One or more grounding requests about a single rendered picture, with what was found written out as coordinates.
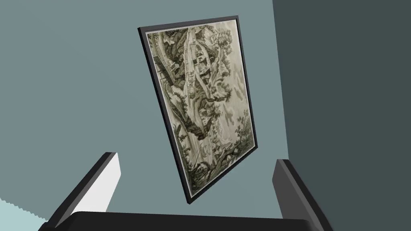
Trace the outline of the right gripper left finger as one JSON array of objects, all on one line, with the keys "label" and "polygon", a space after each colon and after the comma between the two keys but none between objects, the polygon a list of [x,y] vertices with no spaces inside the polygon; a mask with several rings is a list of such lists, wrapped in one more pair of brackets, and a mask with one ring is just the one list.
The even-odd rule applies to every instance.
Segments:
[{"label": "right gripper left finger", "polygon": [[75,212],[106,212],[121,176],[117,152],[106,152],[46,223],[57,227]]}]

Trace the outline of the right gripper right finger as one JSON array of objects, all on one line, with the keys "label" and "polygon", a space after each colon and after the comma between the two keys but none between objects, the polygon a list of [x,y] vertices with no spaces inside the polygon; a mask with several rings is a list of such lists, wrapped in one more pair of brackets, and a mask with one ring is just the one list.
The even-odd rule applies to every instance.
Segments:
[{"label": "right gripper right finger", "polygon": [[276,161],[272,183],[284,219],[305,220],[307,231],[334,231],[290,160]]}]

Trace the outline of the black-framed landscape picture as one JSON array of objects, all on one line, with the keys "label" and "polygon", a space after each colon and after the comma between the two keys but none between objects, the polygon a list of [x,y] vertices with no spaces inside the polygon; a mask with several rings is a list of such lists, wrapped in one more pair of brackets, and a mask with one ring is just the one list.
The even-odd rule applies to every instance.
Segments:
[{"label": "black-framed landscape picture", "polygon": [[239,17],[138,32],[191,204],[258,148]]}]

